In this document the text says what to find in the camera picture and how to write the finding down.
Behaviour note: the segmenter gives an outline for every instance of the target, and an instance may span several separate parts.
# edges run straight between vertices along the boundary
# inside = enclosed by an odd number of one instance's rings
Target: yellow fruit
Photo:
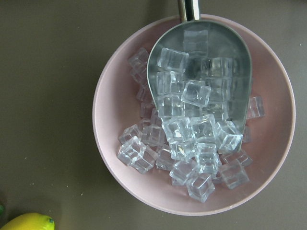
[[[26,213],[12,219],[0,230],[54,230],[54,220],[39,213]]]

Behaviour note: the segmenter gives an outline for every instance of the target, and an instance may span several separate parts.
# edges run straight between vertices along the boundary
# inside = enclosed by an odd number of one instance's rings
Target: bowl rim
[[[97,136],[97,129],[96,129],[96,107],[97,107],[97,97],[98,97],[98,91],[100,88],[100,85],[104,79],[105,76],[105,72],[107,72],[107,70],[109,69],[111,62],[113,61],[113,59],[115,59],[115,57],[117,56],[117,54],[125,47],[126,43],[129,43],[131,40],[133,40],[135,37],[137,37],[139,34],[141,34],[142,32],[146,31],[147,29],[149,29],[150,27],[153,27],[155,25],[170,21],[170,20],[174,20],[174,19],[179,19],[178,16],[170,16],[170,17],[166,17],[163,19],[160,19],[158,21],[155,21],[153,23],[148,24],[147,26],[141,28],[140,30],[136,31],[134,34],[132,34],[129,38],[127,38],[113,53],[113,55],[111,56],[111,58],[108,60],[108,62],[106,63],[102,73],[100,74],[99,80],[97,82],[96,85],[96,89],[95,89],[95,93],[94,93],[94,99],[93,99],[93,109],[92,109],[92,122],[93,122],[93,132],[94,132],[94,137],[95,137],[95,141],[96,141],[96,145],[98,147],[99,153],[106,165],[106,167],[108,168],[108,170],[110,171],[110,173],[112,174],[112,176],[117,180],[117,182],[126,190],[128,191],[131,195],[133,195],[135,198],[137,198],[138,200],[144,202],[145,204],[156,208],[158,210],[164,211],[164,212],[168,212],[171,214],[176,214],[176,215],[183,215],[183,216],[206,216],[206,215],[212,215],[212,214],[217,214],[217,213],[222,213],[225,211],[228,211],[230,209],[233,209],[247,201],[249,201],[251,198],[253,198],[255,195],[257,195],[261,190],[263,190],[268,184],[269,182],[275,177],[275,175],[277,174],[277,172],[280,170],[282,164],[284,163],[292,141],[293,141],[293,137],[294,137],[294,131],[295,131],[295,118],[296,118],[296,111],[295,111],[295,98],[294,98],[294,93],[293,93],[293,89],[292,89],[292,85],[289,79],[289,76],[284,68],[284,66],[282,65],[281,61],[279,60],[279,58],[277,57],[277,55],[275,54],[275,52],[269,47],[269,45],[264,42],[258,35],[256,35],[254,32],[252,32],[251,30],[249,30],[248,28],[242,26],[239,23],[236,23],[234,21],[231,21],[229,19],[223,18],[223,17],[219,17],[219,16],[215,16],[215,15],[209,15],[209,14],[201,14],[201,17],[203,19],[208,19],[208,20],[213,20],[213,21],[217,21],[220,23],[227,23],[227,26],[234,26],[234,27],[238,27],[239,29],[245,31],[247,34],[249,34],[250,36],[254,37],[259,43],[261,43],[267,50],[268,52],[272,55],[272,57],[274,58],[274,60],[276,61],[276,63],[278,64],[280,70],[282,71],[284,78],[286,80],[286,84],[287,84],[287,88],[289,90],[290,93],[290,101],[291,101],[291,109],[292,109],[292,123],[291,123],[291,132],[290,132],[290,136],[288,139],[288,143],[286,146],[286,149],[283,153],[283,156],[280,160],[280,162],[278,163],[278,165],[276,166],[275,170],[271,173],[271,175],[268,177],[268,179],[257,189],[255,190],[252,194],[250,194],[249,196],[245,197],[244,199],[237,201],[235,204],[230,205],[230,206],[226,206],[224,208],[220,208],[220,209],[216,209],[216,210],[211,210],[211,211],[203,211],[203,212],[185,212],[185,211],[175,211],[169,208],[165,208],[165,207],[161,207],[159,205],[156,205],[152,202],[148,202],[144,199],[142,199],[141,197],[139,197],[138,195],[134,194],[133,191],[131,191],[128,187],[126,187],[121,180],[119,180],[119,178],[115,175],[115,173],[112,171],[111,167],[109,166],[109,164],[107,163],[102,148],[100,146],[100,142]]]

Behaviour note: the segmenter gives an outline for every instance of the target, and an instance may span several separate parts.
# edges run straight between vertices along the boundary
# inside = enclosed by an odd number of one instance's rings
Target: gray tabletop
[[[307,1],[202,0],[201,12],[242,24],[275,51],[296,102],[284,165],[256,197],[225,213],[183,217],[131,196],[96,147],[92,104],[102,69],[131,34],[177,14],[175,0],[0,1],[0,226],[25,212],[58,230],[305,229]]]

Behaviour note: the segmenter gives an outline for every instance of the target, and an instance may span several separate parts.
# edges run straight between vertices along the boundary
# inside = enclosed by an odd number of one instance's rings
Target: metal handle
[[[200,19],[200,6],[198,0],[178,0],[178,7],[182,23]]]

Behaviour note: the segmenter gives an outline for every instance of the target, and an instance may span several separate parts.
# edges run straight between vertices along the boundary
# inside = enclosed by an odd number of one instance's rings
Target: bowl
[[[253,159],[246,167],[250,182],[233,190],[222,184],[205,203],[189,197],[185,187],[172,186],[167,171],[152,169],[140,174],[123,164],[117,153],[118,136],[140,120],[139,86],[130,76],[127,59],[141,47],[151,50],[157,39],[180,23],[169,17],[147,25],[129,37],[113,54],[99,78],[94,95],[93,127],[103,161],[114,178],[140,201],[165,212],[204,216],[235,208],[258,194],[277,174],[293,139],[295,101],[287,73],[272,49],[249,29],[225,18],[202,14],[224,23],[245,40],[252,57],[252,94],[263,98],[265,116],[247,121],[252,141],[242,148]]]

